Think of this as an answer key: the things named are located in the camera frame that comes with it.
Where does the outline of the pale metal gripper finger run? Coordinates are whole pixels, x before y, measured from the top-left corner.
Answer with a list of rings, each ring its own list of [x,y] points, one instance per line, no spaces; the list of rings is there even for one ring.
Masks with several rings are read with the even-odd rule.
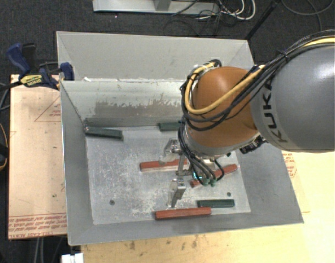
[[[168,207],[174,208],[177,201],[181,200],[186,186],[183,178],[173,179],[168,189]]]
[[[164,165],[168,162],[172,162],[179,159],[181,155],[181,149],[178,139],[169,139],[163,149],[163,153],[159,158],[159,164]]]

